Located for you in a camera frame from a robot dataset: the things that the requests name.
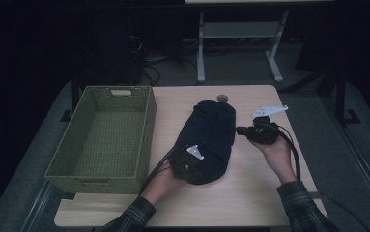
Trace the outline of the black metal stand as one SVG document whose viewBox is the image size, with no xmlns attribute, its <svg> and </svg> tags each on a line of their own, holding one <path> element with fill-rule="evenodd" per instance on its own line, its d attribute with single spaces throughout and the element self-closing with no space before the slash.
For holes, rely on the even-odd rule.
<svg viewBox="0 0 370 232">
<path fill-rule="evenodd" d="M 316 89 L 320 97 L 329 96 L 335 91 L 334 116 L 342 127 L 348 124 L 360 124 L 361 121 L 352 109 L 345 106 L 347 72 L 337 65 L 329 65 L 318 72 L 314 72 L 299 82 L 279 90 L 279 93 L 294 93 L 305 85 L 320 79 L 321 82 Z"/>
</svg>

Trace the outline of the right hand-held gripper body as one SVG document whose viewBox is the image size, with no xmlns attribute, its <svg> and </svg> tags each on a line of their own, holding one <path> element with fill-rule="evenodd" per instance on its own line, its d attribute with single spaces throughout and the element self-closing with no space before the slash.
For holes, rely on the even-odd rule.
<svg viewBox="0 0 370 232">
<path fill-rule="evenodd" d="M 257 110 L 251 113 L 253 121 L 252 126 L 247 128 L 247 138 L 263 145 L 273 144 L 280 134 L 280 129 L 275 122 L 270 120 L 270 116 L 288 109 L 287 105 L 259 106 Z"/>
</svg>

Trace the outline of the dark navy cloth garment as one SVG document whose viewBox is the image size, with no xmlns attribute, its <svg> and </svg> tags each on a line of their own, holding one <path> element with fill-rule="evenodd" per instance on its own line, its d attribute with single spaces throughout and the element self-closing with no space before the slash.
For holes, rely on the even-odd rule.
<svg viewBox="0 0 370 232">
<path fill-rule="evenodd" d="M 225 174 L 235 133 L 236 111 L 227 102 L 202 100 L 193 107 L 175 143 L 175 148 L 197 145 L 204 156 L 203 179 L 192 185 L 205 185 Z"/>
</svg>

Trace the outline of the white metal desk frame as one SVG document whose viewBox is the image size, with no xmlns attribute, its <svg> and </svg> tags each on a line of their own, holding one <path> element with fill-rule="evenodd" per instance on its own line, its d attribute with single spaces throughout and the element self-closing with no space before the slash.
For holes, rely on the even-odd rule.
<svg viewBox="0 0 370 232">
<path fill-rule="evenodd" d="M 272 46 L 265 52 L 272 76 L 278 83 L 283 76 L 276 63 L 279 47 L 290 10 L 294 7 L 333 3 L 334 0 L 185 0 L 187 7 L 200 7 L 198 23 L 198 49 L 196 58 L 197 82 L 206 81 L 204 41 L 205 39 L 272 39 Z M 206 20 L 207 10 L 225 8 L 227 11 L 257 10 L 263 7 L 272 11 L 279 9 L 280 18 L 273 21 L 211 22 Z"/>
</svg>

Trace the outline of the person's right hand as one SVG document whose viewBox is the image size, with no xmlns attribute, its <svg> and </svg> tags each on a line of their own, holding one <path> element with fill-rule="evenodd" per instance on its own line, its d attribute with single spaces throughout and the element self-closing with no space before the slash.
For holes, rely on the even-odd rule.
<svg viewBox="0 0 370 232">
<path fill-rule="evenodd" d="M 291 150 L 284 138 L 278 136 L 271 145 L 263 145 L 253 141 L 251 144 L 263 153 L 267 165 L 282 185 L 298 179 L 291 162 Z"/>
</svg>

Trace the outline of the person's left hand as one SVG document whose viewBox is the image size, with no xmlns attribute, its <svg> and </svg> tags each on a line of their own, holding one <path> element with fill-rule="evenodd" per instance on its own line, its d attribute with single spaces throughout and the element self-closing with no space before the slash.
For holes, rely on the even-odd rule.
<svg viewBox="0 0 370 232">
<path fill-rule="evenodd" d="M 155 206 L 163 197 L 185 184 L 185 180 L 177 179 L 174 176 L 170 163 L 166 162 L 160 167 L 155 177 L 145 187 L 140 196 Z"/>
</svg>

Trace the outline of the green woven basket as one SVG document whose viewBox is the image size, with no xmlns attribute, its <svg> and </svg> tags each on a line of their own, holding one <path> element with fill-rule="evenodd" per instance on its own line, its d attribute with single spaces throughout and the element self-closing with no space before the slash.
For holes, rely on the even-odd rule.
<svg viewBox="0 0 370 232">
<path fill-rule="evenodd" d="M 86 87 L 45 178 L 72 193 L 138 193 L 148 177 L 156 112 L 149 86 Z"/>
</svg>

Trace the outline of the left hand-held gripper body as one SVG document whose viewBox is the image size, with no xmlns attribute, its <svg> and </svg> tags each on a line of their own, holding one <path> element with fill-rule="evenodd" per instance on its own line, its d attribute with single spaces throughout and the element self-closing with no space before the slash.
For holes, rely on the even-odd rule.
<svg viewBox="0 0 370 232">
<path fill-rule="evenodd" d="M 204 156 L 197 145 L 176 147 L 169 156 L 174 176 L 191 184 L 197 184 L 203 179 L 200 171 L 203 160 Z"/>
</svg>

